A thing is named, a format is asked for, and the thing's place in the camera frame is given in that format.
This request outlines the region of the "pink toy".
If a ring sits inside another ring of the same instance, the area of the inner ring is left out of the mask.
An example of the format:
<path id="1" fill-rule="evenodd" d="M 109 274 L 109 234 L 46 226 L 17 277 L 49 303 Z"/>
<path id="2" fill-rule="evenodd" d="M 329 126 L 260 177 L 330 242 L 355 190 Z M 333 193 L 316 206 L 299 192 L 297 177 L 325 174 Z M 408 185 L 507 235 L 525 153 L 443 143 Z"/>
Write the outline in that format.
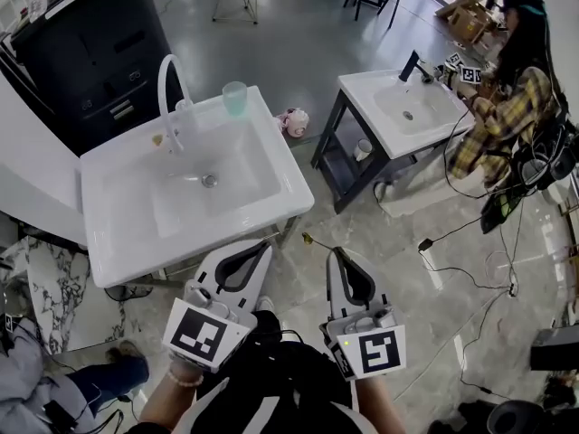
<path id="1" fill-rule="evenodd" d="M 302 138 L 309 124 L 309 115 L 301 108 L 289 108 L 275 119 L 280 132 L 293 138 Z"/>

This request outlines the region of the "black green pouch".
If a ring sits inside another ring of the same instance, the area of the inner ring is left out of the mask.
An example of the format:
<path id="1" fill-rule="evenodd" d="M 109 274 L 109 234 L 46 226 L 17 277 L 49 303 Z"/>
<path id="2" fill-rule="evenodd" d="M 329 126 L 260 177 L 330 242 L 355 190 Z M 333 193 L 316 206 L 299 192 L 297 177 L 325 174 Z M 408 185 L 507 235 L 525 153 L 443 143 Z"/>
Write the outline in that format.
<path id="1" fill-rule="evenodd" d="M 487 234 L 502 225 L 517 208 L 521 199 L 521 196 L 509 193 L 492 195 L 481 212 L 480 228 L 482 233 Z"/>

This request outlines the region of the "white arched faucet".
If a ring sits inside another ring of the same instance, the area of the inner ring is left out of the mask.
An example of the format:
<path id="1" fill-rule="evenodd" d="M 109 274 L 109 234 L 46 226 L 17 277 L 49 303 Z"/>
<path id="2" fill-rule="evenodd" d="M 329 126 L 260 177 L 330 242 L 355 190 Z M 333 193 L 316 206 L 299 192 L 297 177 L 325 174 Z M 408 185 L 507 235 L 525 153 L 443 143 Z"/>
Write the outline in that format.
<path id="1" fill-rule="evenodd" d="M 170 67 L 173 67 L 175 70 L 179 87 L 184 96 L 180 107 L 176 104 L 176 110 L 173 116 L 170 115 L 168 110 L 166 93 L 167 76 Z M 182 65 L 174 54 L 168 54 L 161 61 L 157 76 L 157 99 L 161 122 L 165 127 L 171 152 L 174 155 L 181 154 L 185 151 L 185 136 L 191 130 L 197 129 L 198 121 L 195 116 L 195 104 L 191 100 L 188 88 L 186 87 Z"/>

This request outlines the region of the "translucent green cup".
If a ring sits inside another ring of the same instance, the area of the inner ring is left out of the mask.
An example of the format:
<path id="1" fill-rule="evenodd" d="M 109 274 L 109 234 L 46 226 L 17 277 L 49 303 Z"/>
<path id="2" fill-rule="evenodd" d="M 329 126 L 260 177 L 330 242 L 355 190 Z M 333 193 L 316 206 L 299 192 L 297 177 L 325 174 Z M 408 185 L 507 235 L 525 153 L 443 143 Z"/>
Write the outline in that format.
<path id="1" fill-rule="evenodd" d="M 233 117 L 243 114 L 247 104 L 247 86 L 240 81 L 232 81 L 223 86 L 223 104 Z"/>

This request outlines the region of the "large white sink basin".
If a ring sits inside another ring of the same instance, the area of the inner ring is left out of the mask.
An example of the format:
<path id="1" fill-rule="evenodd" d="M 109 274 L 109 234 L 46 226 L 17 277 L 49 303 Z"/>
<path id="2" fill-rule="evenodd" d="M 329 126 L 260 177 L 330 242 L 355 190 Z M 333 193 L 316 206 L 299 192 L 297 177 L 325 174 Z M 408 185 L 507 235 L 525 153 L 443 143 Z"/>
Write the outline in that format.
<path id="1" fill-rule="evenodd" d="M 309 211 L 314 196 L 260 91 L 196 103 L 174 153 L 161 118 L 81 157 L 95 284 L 110 288 Z"/>

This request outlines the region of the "person's left forearm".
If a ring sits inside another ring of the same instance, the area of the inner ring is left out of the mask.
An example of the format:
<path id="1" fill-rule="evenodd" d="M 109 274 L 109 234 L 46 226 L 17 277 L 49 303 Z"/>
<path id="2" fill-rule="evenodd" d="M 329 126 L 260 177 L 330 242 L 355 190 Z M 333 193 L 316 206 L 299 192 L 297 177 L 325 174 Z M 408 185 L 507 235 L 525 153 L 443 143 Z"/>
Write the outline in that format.
<path id="1" fill-rule="evenodd" d="M 138 423 L 152 423 L 172 430 L 193 403 L 203 378 L 203 370 L 196 364 L 173 360 L 148 398 Z"/>

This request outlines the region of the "black metal sink stand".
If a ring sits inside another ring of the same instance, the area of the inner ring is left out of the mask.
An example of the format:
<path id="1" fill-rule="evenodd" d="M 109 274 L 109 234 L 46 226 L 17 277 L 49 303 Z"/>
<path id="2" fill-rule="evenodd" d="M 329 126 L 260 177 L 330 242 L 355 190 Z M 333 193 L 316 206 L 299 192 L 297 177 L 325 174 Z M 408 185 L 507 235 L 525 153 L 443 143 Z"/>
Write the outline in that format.
<path id="1" fill-rule="evenodd" d="M 360 162 L 354 157 L 357 141 L 347 140 L 346 135 L 338 131 L 346 113 L 352 115 L 361 138 L 368 140 L 372 145 L 370 156 Z M 379 176 L 390 177 L 395 171 L 405 169 L 416 162 L 414 155 L 390 158 L 379 144 L 369 124 L 343 91 L 337 94 L 310 161 L 311 166 L 323 175 L 333 195 L 336 213 L 343 212 Z"/>

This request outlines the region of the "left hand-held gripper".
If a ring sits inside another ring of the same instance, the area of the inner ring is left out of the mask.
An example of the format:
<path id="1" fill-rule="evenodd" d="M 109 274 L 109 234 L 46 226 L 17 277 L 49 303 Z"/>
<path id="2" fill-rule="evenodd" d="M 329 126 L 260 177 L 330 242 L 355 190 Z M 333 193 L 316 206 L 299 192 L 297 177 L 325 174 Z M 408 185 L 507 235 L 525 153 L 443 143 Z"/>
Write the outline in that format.
<path id="1" fill-rule="evenodd" d="M 163 344 L 217 373 L 257 326 L 252 313 L 272 258 L 268 241 L 236 241 L 209 253 L 176 299 Z"/>

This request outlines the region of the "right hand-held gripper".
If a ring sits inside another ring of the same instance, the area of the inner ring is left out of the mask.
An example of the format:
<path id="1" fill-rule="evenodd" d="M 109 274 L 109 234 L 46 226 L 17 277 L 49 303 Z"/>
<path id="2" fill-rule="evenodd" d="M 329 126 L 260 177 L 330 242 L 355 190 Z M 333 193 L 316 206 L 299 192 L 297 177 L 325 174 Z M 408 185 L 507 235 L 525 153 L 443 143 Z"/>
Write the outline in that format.
<path id="1" fill-rule="evenodd" d="M 406 367 L 406 333 L 398 310 L 379 288 L 378 269 L 361 254 L 334 248 L 327 257 L 330 315 L 319 326 L 348 382 Z"/>

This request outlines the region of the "black box device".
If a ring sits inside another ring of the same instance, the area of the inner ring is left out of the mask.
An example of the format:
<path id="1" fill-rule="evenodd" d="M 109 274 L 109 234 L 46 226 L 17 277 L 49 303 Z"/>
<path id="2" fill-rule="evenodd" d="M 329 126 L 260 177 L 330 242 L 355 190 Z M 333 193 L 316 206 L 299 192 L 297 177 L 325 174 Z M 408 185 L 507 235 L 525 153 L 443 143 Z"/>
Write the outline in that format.
<path id="1" fill-rule="evenodd" d="M 532 371 L 579 370 L 579 325 L 540 330 L 530 347 Z"/>

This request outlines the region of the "black cabinet machine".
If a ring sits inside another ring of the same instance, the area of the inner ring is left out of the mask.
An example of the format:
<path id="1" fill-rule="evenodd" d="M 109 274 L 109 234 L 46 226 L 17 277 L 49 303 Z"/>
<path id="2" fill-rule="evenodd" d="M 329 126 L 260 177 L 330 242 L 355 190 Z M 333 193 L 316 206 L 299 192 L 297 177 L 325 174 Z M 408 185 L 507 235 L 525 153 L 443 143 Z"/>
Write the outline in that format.
<path id="1" fill-rule="evenodd" d="M 0 53 L 14 88 L 73 154 L 159 115 L 157 75 L 170 53 L 154 0 L 48 0 Z"/>

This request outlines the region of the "black white jacket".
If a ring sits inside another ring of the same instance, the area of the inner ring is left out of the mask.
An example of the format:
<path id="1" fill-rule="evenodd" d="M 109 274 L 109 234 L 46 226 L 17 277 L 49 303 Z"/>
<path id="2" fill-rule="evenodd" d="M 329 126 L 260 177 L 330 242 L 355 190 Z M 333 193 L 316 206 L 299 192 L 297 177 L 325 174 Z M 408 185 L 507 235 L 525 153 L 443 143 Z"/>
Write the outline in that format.
<path id="1" fill-rule="evenodd" d="M 137 423 L 127 434 L 378 434 L 326 354 L 282 337 L 275 313 L 218 373 L 203 371 L 195 398 L 172 430 Z"/>

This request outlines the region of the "green toothbrush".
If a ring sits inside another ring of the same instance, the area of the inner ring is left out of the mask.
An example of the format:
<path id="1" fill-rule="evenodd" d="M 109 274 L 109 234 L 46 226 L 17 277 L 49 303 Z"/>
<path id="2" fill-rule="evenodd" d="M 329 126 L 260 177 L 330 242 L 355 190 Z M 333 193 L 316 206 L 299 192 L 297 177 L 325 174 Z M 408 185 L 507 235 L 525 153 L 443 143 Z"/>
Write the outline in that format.
<path id="1" fill-rule="evenodd" d="M 322 243 L 322 242 L 320 242 L 320 241 L 315 240 L 315 239 L 314 239 L 309 233 L 307 233 L 307 232 L 302 232 L 302 233 L 301 233 L 301 236 L 302 236 L 302 239 L 303 239 L 303 241 L 304 241 L 304 243 L 305 243 L 306 245 L 316 244 L 316 245 L 322 247 L 322 248 L 325 249 L 325 250 L 334 252 L 336 255 L 340 255 L 340 256 L 345 257 L 345 258 L 348 258 L 348 259 L 350 258 L 349 254 L 348 254 L 348 253 L 346 252 L 346 250 L 343 249 L 342 247 L 338 247 L 338 246 L 336 246 L 336 247 L 330 247 L 330 246 L 328 246 L 327 244 L 324 244 L 324 243 Z"/>

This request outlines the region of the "black round stool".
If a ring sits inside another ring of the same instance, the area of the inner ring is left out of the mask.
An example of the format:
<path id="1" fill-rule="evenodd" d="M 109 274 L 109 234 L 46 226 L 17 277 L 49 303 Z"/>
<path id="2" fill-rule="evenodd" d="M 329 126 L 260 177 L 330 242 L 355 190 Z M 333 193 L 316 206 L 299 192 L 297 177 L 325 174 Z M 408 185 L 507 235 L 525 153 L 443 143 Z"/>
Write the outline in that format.
<path id="1" fill-rule="evenodd" d="M 579 434 L 579 408 L 553 413 L 530 401 L 464 402 L 460 430 L 435 420 L 426 434 Z"/>

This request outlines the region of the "marble pattern table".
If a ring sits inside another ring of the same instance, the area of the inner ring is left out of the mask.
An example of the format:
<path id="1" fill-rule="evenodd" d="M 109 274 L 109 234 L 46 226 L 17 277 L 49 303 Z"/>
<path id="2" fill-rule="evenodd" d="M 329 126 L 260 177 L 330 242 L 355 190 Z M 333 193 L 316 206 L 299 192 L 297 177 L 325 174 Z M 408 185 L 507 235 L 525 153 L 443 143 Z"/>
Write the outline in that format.
<path id="1" fill-rule="evenodd" d="M 95 285 L 89 258 L 25 237 L 0 250 L 0 281 L 23 286 L 43 343 L 62 354 L 126 337 L 124 305 Z"/>

